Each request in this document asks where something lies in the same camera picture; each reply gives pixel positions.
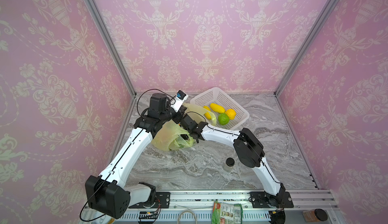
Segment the yellow-green plastic bag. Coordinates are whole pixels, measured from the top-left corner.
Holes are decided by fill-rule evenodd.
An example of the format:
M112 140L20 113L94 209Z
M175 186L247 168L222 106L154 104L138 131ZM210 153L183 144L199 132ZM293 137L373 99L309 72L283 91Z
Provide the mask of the yellow-green plastic bag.
M187 108L185 113L189 113L189 116L196 123L207 122L212 126L216 125L216 116L211 112L211 110L209 114L211 115L212 120L208 120L205 117L205 113L208 112L205 108L190 103L183 103L183 106ZM163 125L162 129L151 141L151 144L159 150L172 151L180 150L183 148L190 148L197 142L192 136L190 136L190 142L179 142L178 137L181 134L187 134L190 136L187 130L185 130L179 124L176 124L173 120L170 120Z

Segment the long yellow mango fruit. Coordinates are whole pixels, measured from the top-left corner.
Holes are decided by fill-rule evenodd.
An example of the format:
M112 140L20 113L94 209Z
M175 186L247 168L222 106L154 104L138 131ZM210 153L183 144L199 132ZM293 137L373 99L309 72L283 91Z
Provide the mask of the long yellow mango fruit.
M219 113L219 114L224 114L225 113L225 109L224 107L218 105L218 104L215 104L215 103L211 103L210 104L210 108L216 112L216 113Z

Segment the green fruit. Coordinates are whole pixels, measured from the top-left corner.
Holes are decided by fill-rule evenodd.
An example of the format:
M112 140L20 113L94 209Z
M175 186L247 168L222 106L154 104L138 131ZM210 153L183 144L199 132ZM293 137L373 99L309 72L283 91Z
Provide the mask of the green fruit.
M229 123L230 119L229 116L226 113L221 113L218 116L218 123L222 126L227 125Z

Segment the yellow lemon fruit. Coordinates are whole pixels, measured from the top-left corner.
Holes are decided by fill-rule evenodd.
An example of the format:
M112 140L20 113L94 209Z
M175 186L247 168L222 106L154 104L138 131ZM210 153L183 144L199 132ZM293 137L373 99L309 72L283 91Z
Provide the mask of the yellow lemon fruit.
M226 110L225 114L229 117L230 120L234 120L236 117L236 111L234 109Z

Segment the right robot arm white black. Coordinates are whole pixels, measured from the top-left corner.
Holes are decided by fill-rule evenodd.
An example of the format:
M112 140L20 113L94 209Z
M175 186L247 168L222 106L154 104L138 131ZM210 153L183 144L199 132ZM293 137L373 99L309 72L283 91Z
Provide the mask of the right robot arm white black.
M207 122L197 123L188 114L179 120L179 124L197 141L214 141L234 148L238 160L251 168L262 183L267 203L280 208L286 206L286 189L270 168L262 143L249 129L225 130Z

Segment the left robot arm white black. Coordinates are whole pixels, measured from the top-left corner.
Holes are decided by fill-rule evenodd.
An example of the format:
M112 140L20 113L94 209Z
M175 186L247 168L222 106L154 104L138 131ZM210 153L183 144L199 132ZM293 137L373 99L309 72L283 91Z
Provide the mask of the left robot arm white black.
M124 187L138 158L151 143L163 125L182 119L183 103L187 94L179 90L172 97L156 90L147 109L139 114L131 134L111 163L96 177L90 176L85 183L86 206L97 211L98 218L109 216L121 218L126 210L139 203L151 207L157 201L156 188L140 182L129 190Z

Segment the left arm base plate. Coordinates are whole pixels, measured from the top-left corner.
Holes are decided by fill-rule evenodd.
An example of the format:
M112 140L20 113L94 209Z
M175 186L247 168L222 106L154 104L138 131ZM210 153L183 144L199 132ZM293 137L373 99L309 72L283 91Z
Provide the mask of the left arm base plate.
M128 209L156 209L161 207L162 209L168 209L170 207L171 192L156 192L156 200L153 204L150 203L138 203L129 206Z

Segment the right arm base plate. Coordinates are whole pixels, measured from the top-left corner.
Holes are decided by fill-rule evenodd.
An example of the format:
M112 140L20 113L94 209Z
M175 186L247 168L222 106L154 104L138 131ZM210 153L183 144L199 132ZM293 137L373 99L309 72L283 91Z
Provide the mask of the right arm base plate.
M293 200L289 192L278 196L267 194L264 191L250 192L248 201L253 208L294 208Z

